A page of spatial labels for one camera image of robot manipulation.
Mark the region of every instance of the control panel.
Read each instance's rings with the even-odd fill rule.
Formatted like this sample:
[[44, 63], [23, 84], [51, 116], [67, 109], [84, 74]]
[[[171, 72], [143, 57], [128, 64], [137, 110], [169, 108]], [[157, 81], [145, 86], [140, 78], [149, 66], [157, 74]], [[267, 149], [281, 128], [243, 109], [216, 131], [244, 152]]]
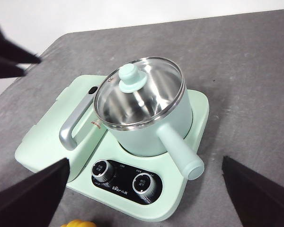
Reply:
[[113, 160], [98, 160], [91, 175], [96, 187], [142, 205], [155, 202], [163, 188], [157, 174]]

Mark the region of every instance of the appliance base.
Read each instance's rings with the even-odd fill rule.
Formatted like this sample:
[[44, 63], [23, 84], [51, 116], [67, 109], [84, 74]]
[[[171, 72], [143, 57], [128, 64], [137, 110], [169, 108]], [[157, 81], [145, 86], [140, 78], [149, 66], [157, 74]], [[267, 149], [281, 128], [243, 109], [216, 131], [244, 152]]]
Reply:
[[[59, 99], [59, 108], [55, 108], [54, 104], [38, 124], [44, 124], [44, 127], [46, 127], [49, 125], [46, 122], [47, 118], [52, 119], [59, 117], [57, 116], [57, 111], [60, 110], [63, 113], [62, 102], [68, 102], [68, 104], [65, 104], [65, 106], [69, 105], [67, 112], [64, 111], [63, 113], [65, 115], [64, 118], [66, 119], [71, 113], [72, 107], [70, 105], [72, 105], [72, 103], [69, 103], [69, 97], [76, 95], [74, 94], [74, 91], [77, 91], [79, 96], [83, 96], [86, 92], [85, 90], [87, 90], [87, 87], [99, 85], [104, 78], [104, 76], [92, 75], [82, 75], [76, 78], [68, 89], [63, 91], [63, 95], [59, 95], [59, 97], [61, 96]], [[188, 90], [188, 96], [193, 111], [193, 122], [185, 141], [192, 148], [192, 150], [197, 152], [208, 119], [209, 104], [207, 97], [201, 92]], [[106, 131], [96, 148], [89, 151], [90, 157], [87, 159], [87, 161], [86, 159], [83, 161], [85, 164], [77, 164], [77, 161], [80, 160], [78, 159], [79, 155], [71, 157], [69, 154], [73, 154], [74, 151], [71, 152], [64, 150], [58, 138], [58, 131], [64, 121], [65, 120], [61, 119], [59, 125], [55, 125], [52, 130], [49, 130], [50, 133], [52, 133], [50, 137], [49, 135], [44, 135], [48, 138], [54, 138], [51, 141], [49, 141], [48, 138], [44, 139], [44, 141], [48, 141], [48, 143], [43, 144], [44, 146], [48, 147], [56, 146], [57, 155], [52, 155], [54, 150], [46, 149], [48, 147], [42, 149], [39, 148], [40, 141], [43, 141], [43, 138], [38, 138], [39, 143], [35, 142], [35, 138], [37, 136], [40, 137], [40, 135], [42, 135], [40, 132], [44, 131], [44, 129], [39, 129], [37, 124], [35, 126], [36, 129], [34, 131], [31, 130], [31, 132], [28, 133], [30, 135], [26, 136], [26, 139], [23, 140], [21, 146], [19, 146], [17, 149], [15, 154], [17, 161], [33, 172], [37, 172], [44, 168], [44, 166], [50, 165], [63, 157], [67, 157], [70, 159], [71, 170], [72, 167], [76, 169], [76, 167], [79, 168], [79, 166], [83, 166], [83, 168], [78, 171], [77, 177], [74, 175], [74, 179], [69, 179], [69, 182], [66, 185], [68, 188], [143, 221], [162, 221], [174, 213], [182, 198], [187, 180], [181, 175], [168, 153], [154, 157], [134, 156], [126, 152], [115, 139], [115, 137], [110, 132]], [[114, 160], [116, 162], [156, 173], [161, 178], [163, 183], [161, 195], [155, 202], [143, 205], [125, 199], [124, 197], [115, 193], [111, 193], [96, 187], [92, 183], [91, 169], [93, 164], [100, 159]]]

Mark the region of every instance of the metal carrying handle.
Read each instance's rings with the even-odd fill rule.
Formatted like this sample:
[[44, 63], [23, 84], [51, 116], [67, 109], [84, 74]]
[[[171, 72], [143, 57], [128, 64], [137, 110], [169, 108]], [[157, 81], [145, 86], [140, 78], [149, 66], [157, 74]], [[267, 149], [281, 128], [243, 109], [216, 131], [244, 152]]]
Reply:
[[94, 101], [95, 92], [98, 87], [92, 87], [84, 96], [81, 102], [77, 105], [74, 111], [70, 114], [64, 122], [59, 132], [59, 139], [62, 145], [67, 150], [74, 150], [77, 147], [77, 142], [71, 136], [72, 130], [75, 128], [81, 117]]

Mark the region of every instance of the gray surface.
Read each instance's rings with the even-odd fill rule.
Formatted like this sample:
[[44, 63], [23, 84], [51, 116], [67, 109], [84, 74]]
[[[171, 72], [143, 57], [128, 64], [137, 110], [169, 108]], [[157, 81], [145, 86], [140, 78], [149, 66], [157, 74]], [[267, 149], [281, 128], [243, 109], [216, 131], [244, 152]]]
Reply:
[[284, 10], [66, 34], [0, 96], [0, 191], [31, 175], [14, 159], [21, 139], [81, 74], [107, 75], [125, 62], [162, 56], [182, 69], [187, 86], [209, 98], [199, 148], [206, 171], [188, 182], [171, 218], [145, 223], [66, 189], [53, 218], [98, 226], [239, 227], [225, 190], [229, 155], [284, 186]]

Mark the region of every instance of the mint green lid knob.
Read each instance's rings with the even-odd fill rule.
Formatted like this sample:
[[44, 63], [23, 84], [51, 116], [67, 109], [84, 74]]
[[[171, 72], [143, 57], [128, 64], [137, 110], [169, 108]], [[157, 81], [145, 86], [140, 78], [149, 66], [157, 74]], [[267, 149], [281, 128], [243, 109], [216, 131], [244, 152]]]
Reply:
[[126, 64], [119, 69], [119, 88], [124, 93], [132, 93], [141, 89], [147, 81], [147, 74], [134, 64]]

